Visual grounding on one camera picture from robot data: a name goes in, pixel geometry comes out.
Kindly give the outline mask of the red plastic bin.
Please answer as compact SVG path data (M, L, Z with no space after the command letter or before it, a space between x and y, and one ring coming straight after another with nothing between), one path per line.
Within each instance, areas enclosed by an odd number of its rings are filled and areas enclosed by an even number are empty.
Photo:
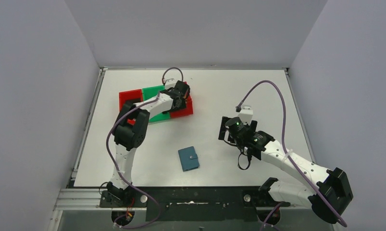
M122 110L122 107L127 102L132 104L140 103L143 101L143 92L142 89L129 90L119 92L119 112Z
M192 101L192 98L190 96L190 91L191 90L188 90L188 92L187 92L187 98L185 99L184 107L180 110L170 112L170 118L171 119L189 116L189 115L192 115L194 113L193 101Z

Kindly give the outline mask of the green plastic bin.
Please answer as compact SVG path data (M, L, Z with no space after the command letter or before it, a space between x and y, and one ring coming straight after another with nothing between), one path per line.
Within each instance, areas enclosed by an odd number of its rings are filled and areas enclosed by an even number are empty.
M162 90L164 90L164 86L163 85L158 85L158 86L154 86L154 87L148 87L148 88L143 88L142 89L142 94L143 94L143 100L148 100L152 97L156 97L158 95L158 93ZM159 122L159 121L165 121L165 120L169 120L171 119L170 118L170 114L169 113L160 113L160 114L157 114L156 116L152 117L149 122L150 123L154 123L154 122Z

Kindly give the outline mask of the teal card holder wallet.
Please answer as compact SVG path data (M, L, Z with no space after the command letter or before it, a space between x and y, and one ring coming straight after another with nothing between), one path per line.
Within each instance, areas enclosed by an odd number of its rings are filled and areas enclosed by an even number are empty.
M182 171L190 171L200 167L198 155L194 146L178 150Z

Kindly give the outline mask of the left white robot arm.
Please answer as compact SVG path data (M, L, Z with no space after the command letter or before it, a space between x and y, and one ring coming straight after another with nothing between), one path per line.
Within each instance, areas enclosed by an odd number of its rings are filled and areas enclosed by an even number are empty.
M100 207L128 207L139 196L152 199L132 183L132 168L138 147L146 138L149 120L163 113L185 109L190 86L184 81L165 86L155 96L139 103L126 102L106 138L114 171L101 194Z

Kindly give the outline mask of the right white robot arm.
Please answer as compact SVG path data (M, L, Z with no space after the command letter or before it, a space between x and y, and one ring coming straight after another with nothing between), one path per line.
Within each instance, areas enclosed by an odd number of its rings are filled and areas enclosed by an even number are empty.
M257 158L269 163L291 177L297 183L285 183L269 178L260 188L261 195L276 202L302 205L323 221L346 226L342 214L353 199L352 189L345 171L330 170L309 161L292 150L286 149L278 140L263 131L255 131L256 121L245 124L239 117L224 116L219 139L226 136L248 161Z

